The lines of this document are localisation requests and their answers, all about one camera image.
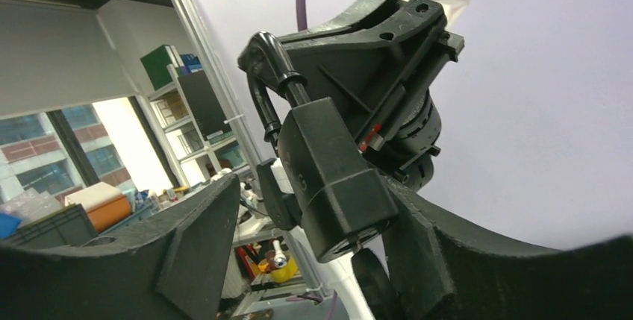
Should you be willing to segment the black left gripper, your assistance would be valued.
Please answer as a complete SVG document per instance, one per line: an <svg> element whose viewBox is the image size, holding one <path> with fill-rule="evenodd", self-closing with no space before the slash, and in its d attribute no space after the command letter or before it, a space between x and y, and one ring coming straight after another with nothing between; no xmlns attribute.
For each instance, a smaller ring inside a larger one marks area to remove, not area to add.
<svg viewBox="0 0 633 320"><path fill-rule="evenodd" d="M361 150L429 150L442 127L430 86L463 37L431 0L355 0L333 19L278 37L312 100L329 97Z"/></svg>

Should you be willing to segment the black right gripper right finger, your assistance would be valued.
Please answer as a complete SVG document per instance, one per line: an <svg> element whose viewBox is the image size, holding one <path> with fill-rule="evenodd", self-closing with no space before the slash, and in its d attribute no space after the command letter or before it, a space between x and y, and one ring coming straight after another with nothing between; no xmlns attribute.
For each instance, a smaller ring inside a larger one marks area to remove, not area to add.
<svg viewBox="0 0 633 320"><path fill-rule="evenodd" d="M630 319L632 237L561 251L503 236L387 182L398 319Z"/></svg>

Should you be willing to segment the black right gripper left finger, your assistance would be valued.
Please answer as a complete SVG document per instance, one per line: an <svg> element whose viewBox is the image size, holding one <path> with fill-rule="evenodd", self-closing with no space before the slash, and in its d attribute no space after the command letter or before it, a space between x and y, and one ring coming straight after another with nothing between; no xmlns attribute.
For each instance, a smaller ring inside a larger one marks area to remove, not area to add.
<svg viewBox="0 0 633 320"><path fill-rule="evenodd" d="M213 319L240 182L195 195L82 246L1 245L3 319Z"/></svg>

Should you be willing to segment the large black padlock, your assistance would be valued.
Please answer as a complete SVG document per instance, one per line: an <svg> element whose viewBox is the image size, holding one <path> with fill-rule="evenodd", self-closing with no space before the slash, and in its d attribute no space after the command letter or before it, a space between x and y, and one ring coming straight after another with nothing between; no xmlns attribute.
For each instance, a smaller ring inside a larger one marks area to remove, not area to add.
<svg viewBox="0 0 633 320"><path fill-rule="evenodd" d="M384 232L398 215L376 169L359 152L331 98L312 100L273 34L254 34L238 58L251 99L302 211L300 225L319 263Z"/></svg>

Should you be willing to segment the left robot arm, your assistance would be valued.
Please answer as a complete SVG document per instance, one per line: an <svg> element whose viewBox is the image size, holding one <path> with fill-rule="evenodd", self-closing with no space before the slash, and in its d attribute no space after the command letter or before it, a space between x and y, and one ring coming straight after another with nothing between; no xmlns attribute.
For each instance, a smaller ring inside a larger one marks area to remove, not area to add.
<svg viewBox="0 0 633 320"><path fill-rule="evenodd" d="M254 34L237 59L275 156L256 168L266 208L318 263L351 319L415 319L452 294L421 278L425 226L396 189L433 175L441 119L429 88L464 41L432 0L356 0L330 21Z"/></svg>

